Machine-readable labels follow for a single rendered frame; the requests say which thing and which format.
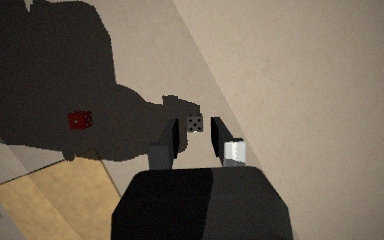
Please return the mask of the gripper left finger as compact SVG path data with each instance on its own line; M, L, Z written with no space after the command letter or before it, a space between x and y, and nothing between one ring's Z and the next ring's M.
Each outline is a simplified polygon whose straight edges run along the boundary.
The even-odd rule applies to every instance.
M147 146L149 170L172 169L174 159L177 159L179 149L178 119L169 119L160 138Z

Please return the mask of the red die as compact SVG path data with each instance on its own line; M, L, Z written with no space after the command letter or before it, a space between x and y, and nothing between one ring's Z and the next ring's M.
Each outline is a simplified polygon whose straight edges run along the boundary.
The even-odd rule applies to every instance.
M70 129L86 129L93 125L91 111L75 111L68 114Z

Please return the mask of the tan square mat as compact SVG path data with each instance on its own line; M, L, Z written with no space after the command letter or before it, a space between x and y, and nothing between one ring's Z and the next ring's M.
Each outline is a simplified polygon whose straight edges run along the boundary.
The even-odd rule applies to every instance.
M96 149L0 185L0 203L27 240L110 240L121 198Z

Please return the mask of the white die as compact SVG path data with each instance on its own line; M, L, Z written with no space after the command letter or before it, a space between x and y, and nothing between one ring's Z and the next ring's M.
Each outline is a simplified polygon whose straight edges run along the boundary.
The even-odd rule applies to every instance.
M198 114L187 114L187 132L203 132L203 115Z

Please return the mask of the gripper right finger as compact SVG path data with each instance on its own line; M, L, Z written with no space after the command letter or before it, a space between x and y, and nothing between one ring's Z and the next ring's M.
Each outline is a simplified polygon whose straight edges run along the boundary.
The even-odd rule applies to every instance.
M220 117L211 117L211 142L222 167L245 166L246 142L234 138Z

